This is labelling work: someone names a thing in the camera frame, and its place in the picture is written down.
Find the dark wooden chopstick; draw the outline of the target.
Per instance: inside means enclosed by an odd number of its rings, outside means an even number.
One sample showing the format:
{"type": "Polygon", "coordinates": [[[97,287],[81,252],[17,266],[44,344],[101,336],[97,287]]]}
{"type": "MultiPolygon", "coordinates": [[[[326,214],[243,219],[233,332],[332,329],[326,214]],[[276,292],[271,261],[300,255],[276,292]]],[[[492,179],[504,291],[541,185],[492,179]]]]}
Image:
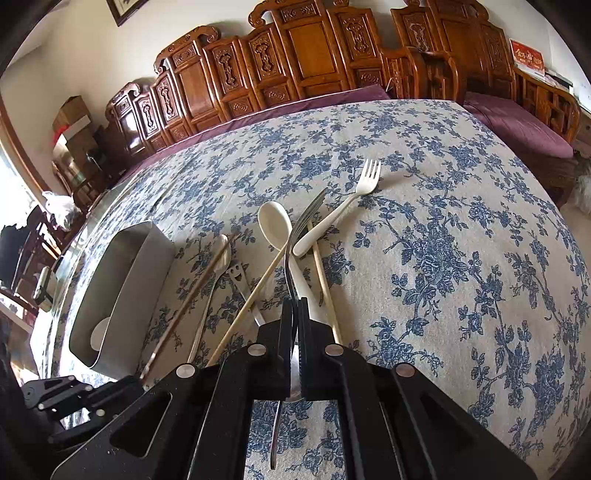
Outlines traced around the dark wooden chopstick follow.
{"type": "Polygon", "coordinates": [[[197,295],[197,292],[207,283],[208,277],[212,274],[215,265],[221,259],[224,252],[228,250],[230,243],[235,240],[235,234],[230,234],[225,241],[221,242],[221,248],[214,254],[211,259],[211,262],[207,265],[204,270],[204,274],[202,274],[197,282],[193,285],[193,287],[189,290],[186,298],[183,300],[181,306],[174,314],[172,320],[170,321],[169,325],[167,326],[166,330],[158,340],[157,344],[155,345],[148,361],[146,362],[144,368],[142,369],[139,380],[141,383],[145,381],[150,372],[152,366],[156,363],[156,359],[158,358],[160,351],[164,348],[165,344],[168,341],[169,336],[171,335],[172,331],[176,328],[178,322],[183,318],[190,302],[192,299],[197,295]]]}

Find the grey metal utensil tray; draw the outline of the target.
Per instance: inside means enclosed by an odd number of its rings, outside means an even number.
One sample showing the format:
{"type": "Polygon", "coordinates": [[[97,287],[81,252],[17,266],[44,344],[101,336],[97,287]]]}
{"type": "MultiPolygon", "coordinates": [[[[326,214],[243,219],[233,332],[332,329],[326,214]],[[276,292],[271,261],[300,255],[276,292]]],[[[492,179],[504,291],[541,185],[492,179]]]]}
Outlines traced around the grey metal utensil tray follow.
{"type": "Polygon", "coordinates": [[[115,234],[90,279],[69,337],[69,350],[79,361],[112,379],[135,373],[174,254],[174,244],[151,221],[115,234]],[[110,322],[96,352],[90,335],[107,316],[110,322]]]}

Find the steel smiley face spoon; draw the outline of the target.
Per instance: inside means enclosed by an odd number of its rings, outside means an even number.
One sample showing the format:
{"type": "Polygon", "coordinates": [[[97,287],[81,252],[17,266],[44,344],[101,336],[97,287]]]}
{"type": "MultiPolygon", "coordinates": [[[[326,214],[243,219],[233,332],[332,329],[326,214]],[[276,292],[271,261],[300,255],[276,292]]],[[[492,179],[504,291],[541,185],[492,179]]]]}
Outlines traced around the steel smiley face spoon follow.
{"type": "MultiPolygon", "coordinates": [[[[233,262],[228,268],[228,274],[231,282],[233,285],[235,285],[236,289],[238,289],[240,295],[242,295],[242,299],[246,300],[249,298],[252,290],[249,287],[249,282],[247,282],[245,270],[242,268],[242,263],[233,262]]],[[[260,327],[266,323],[262,312],[260,312],[259,307],[256,306],[256,302],[253,302],[252,305],[250,305],[249,312],[252,313],[253,320],[256,322],[257,326],[260,327]]]]}

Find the light wooden chopstick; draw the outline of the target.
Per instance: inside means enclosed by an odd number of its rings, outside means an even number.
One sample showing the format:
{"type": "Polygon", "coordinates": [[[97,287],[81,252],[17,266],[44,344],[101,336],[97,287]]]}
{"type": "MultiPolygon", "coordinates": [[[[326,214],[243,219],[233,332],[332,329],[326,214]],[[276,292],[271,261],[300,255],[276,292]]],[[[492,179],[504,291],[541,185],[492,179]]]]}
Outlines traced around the light wooden chopstick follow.
{"type": "Polygon", "coordinates": [[[225,348],[225,345],[228,344],[231,337],[235,334],[235,331],[238,330],[242,320],[245,319],[247,311],[252,306],[254,301],[256,301],[259,293],[262,292],[263,288],[266,286],[266,282],[269,281],[270,275],[273,274],[274,270],[276,270],[277,264],[279,264],[280,259],[283,258],[284,253],[287,250],[287,243],[284,243],[283,247],[281,247],[280,251],[276,254],[273,261],[270,262],[269,267],[266,268],[264,271],[263,276],[260,277],[259,282],[256,284],[256,287],[252,290],[252,293],[247,297],[245,303],[242,306],[242,309],[239,310],[238,314],[235,316],[235,320],[231,323],[228,330],[221,338],[221,341],[217,345],[216,349],[211,355],[211,358],[207,362],[207,367],[214,366],[218,361],[218,358],[221,357],[221,354],[225,348]]]}
{"type": "Polygon", "coordinates": [[[341,329],[339,329],[337,315],[335,315],[335,305],[334,302],[332,302],[332,294],[331,290],[329,289],[327,276],[325,275],[324,264],[322,264],[322,255],[317,241],[312,242],[311,250],[312,254],[314,254],[315,269],[317,270],[318,281],[320,281],[322,288],[322,299],[324,299],[325,309],[327,309],[328,322],[332,327],[332,334],[335,337],[335,343],[342,344],[342,332],[341,329]]]}

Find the steel long handled spoon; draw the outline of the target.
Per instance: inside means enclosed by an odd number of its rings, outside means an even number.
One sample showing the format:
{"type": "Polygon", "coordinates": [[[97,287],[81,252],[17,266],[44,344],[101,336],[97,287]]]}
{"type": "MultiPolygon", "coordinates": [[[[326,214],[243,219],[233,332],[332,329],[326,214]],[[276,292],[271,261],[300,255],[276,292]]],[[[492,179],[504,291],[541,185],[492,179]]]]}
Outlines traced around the steel long handled spoon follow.
{"type": "Polygon", "coordinates": [[[228,270],[229,264],[231,262],[231,249],[229,247],[228,236],[226,236],[225,234],[221,234],[217,241],[217,245],[217,251],[218,253],[221,253],[221,257],[219,257],[219,259],[214,264],[211,291],[209,291],[207,302],[204,307],[204,312],[202,312],[201,319],[197,325],[197,330],[195,331],[195,336],[193,338],[190,352],[187,357],[188,363],[192,363],[195,357],[197,357],[198,347],[200,345],[202,335],[204,334],[204,326],[206,323],[209,307],[211,306],[211,300],[214,294],[215,287],[219,279],[221,279],[221,276],[226,272],[226,270],[228,270]]]}

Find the steel fork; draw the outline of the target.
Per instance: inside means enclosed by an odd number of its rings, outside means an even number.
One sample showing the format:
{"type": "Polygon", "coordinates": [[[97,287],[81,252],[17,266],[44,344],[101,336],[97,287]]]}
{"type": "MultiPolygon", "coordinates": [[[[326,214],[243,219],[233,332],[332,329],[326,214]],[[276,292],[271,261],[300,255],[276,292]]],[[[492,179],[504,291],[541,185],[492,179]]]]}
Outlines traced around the steel fork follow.
{"type": "MultiPolygon", "coordinates": [[[[264,204],[259,209],[259,226],[262,229],[263,234],[266,236],[266,240],[274,248],[283,247],[284,243],[287,243],[287,250],[283,255],[284,260],[284,278],[287,282],[287,290],[290,294],[290,303],[293,307],[294,312],[291,320],[291,340],[294,342],[297,339],[297,307],[298,301],[301,298],[308,298],[311,300],[312,313],[319,313],[322,319],[322,312],[318,307],[315,295],[311,291],[311,287],[308,286],[308,282],[304,279],[304,274],[301,272],[300,265],[297,263],[297,256],[294,256],[293,248],[298,241],[298,237],[304,232],[304,228],[307,227],[308,222],[311,220],[312,215],[318,211],[318,208],[322,205],[322,201],[325,198],[325,191],[322,189],[314,200],[308,204],[308,207],[304,209],[300,217],[295,222],[295,226],[291,224],[290,217],[287,215],[286,208],[282,204],[276,201],[270,201],[264,204]]],[[[295,386],[290,387],[290,399],[296,401],[301,396],[300,391],[300,380],[298,380],[298,360],[297,356],[294,356],[294,346],[291,347],[290,366],[294,367],[294,371],[291,372],[291,383],[295,386]]],[[[271,434],[271,445],[270,445],[270,470],[276,469],[276,457],[277,457],[277,442],[279,441],[280,432],[280,415],[283,409],[283,401],[277,403],[276,414],[273,418],[273,434],[271,434]]]]}

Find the white plastic fork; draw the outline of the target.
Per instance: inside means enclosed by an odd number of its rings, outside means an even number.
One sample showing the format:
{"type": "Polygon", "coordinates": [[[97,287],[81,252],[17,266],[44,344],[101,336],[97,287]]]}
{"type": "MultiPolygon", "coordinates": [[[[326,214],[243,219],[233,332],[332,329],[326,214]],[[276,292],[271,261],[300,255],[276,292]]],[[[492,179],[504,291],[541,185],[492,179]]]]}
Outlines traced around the white plastic fork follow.
{"type": "Polygon", "coordinates": [[[322,219],[322,221],[315,225],[315,227],[312,227],[301,240],[298,240],[297,243],[295,243],[293,248],[294,256],[301,257],[307,253],[315,241],[318,241],[318,239],[325,234],[329,229],[329,226],[337,223],[339,218],[342,217],[342,214],[344,214],[346,208],[348,208],[353,201],[362,196],[369,195],[377,188],[380,180],[381,167],[382,162],[379,160],[368,159],[363,163],[362,173],[356,184],[355,193],[349,195],[349,197],[342,201],[335,210],[322,219]]]}

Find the wooden chair at left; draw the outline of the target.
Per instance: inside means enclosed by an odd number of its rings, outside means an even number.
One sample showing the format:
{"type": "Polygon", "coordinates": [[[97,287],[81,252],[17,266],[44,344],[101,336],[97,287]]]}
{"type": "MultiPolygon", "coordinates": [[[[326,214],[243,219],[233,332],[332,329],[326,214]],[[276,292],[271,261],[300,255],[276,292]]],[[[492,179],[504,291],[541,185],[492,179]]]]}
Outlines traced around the wooden chair at left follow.
{"type": "Polygon", "coordinates": [[[40,206],[31,211],[23,227],[4,226],[1,230],[1,294],[36,316],[38,307],[33,293],[41,271],[45,266],[55,265],[62,246],[62,238],[40,206]]]}

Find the blue floral tablecloth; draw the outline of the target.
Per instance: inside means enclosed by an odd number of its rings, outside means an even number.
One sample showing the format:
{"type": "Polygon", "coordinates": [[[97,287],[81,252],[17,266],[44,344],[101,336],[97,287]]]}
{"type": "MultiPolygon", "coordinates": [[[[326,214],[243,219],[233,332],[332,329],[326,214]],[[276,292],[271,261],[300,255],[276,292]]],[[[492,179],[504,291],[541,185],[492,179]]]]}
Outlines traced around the blue floral tablecloth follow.
{"type": "MultiPolygon", "coordinates": [[[[103,383],[70,352],[69,337],[119,231],[151,221],[175,248],[143,341],[150,356],[218,236],[235,234],[233,257],[256,284],[276,255],[259,229],[260,206],[276,201],[297,218],[327,189],[327,215],[353,193],[368,159],[382,162],[379,185],[318,243],[342,339],[377,366],[415,365],[537,477],[550,478],[590,420],[590,265],[532,173],[452,102],[298,112],[140,170],[62,264],[57,302],[31,339],[39,373],[103,383]]],[[[187,359],[211,284],[190,302],[148,384],[187,359]]],[[[240,308],[235,285],[219,281],[198,366],[240,308]]]]}

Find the stacked cardboard boxes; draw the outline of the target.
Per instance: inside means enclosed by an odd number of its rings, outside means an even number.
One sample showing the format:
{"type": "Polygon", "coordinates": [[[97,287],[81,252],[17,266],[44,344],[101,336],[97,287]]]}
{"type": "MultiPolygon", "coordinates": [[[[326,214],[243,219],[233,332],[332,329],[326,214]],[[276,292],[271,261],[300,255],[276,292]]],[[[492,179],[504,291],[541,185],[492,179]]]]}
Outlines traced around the stacked cardboard boxes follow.
{"type": "Polygon", "coordinates": [[[90,112],[81,96],[72,96],[59,108],[52,123],[52,170],[64,189],[102,193],[107,176],[101,168],[103,153],[94,138],[90,112]]]}

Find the purple sofa cushion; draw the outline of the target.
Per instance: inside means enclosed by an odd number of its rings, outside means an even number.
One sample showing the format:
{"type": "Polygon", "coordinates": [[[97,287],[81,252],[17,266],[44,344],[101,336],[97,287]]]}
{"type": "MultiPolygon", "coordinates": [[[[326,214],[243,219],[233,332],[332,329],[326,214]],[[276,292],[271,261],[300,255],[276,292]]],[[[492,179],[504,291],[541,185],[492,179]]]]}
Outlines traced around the purple sofa cushion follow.
{"type": "Polygon", "coordinates": [[[318,97],[312,97],[304,100],[297,100],[294,102],[277,105],[266,110],[257,111],[247,114],[238,119],[233,119],[228,122],[218,124],[217,126],[207,129],[203,132],[194,134],[185,138],[171,146],[165,147],[163,150],[148,156],[145,160],[140,161],[137,165],[131,167],[121,178],[120,183],[135,175],[140,170],[154,164],[169,155],[175,154],[183,149],[197,145],[198,143],[212,139],[219,135],[245,128],[247,126],[281,117],[287,114],[303,112],[307,110],[314,110],[318,108],[325,108],[329,106],[359,103],[378,100],[390,100],[391,97],[386,93],[385,89],[380,85],[370,85],[367,87],[342,91],[337,93],[325,94],[318,97]]]}

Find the carved wooden long sofa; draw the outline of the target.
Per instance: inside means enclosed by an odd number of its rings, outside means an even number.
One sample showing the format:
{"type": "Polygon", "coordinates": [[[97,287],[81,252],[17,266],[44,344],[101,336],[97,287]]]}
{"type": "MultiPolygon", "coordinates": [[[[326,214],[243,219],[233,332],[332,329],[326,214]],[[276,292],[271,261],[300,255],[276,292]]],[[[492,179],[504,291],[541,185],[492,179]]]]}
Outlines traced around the carved wooden long sofa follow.
{"type": "Polygon", "coordinates": [[[107,103],[108,152],[135,163],[250,113],[372,85],[394,98],[428,93],[422,55],[385,48],[369,8],[263,1],[249,24],[228,38],[198,26],[164,48],[153,80],[129,82],[107,103]]]}

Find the red box on table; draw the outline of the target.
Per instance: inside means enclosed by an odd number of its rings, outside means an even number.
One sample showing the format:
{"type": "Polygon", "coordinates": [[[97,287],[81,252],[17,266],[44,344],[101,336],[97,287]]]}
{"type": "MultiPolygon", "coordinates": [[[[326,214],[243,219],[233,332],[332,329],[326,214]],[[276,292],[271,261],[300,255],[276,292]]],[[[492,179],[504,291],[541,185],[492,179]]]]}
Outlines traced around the red box on table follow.
{"type": "Polygon", "coordinates": [[[544,78],[546,74],[544,58],[540,51],[514,39],[509,40],[515,65],[530,75],[544,78]]]}

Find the framed peony peacock painting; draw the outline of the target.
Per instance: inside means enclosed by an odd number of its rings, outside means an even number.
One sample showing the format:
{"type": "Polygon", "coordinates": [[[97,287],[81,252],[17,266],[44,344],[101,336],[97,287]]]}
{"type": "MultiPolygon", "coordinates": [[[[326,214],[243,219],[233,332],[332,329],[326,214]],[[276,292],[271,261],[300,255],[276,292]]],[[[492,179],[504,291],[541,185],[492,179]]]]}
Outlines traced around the framed peony peacock painting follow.
{"type": "Polygon", "coordinates": [[[142,8],[148,0],[107,0],[111,15],[118,27],[142,8]]]}

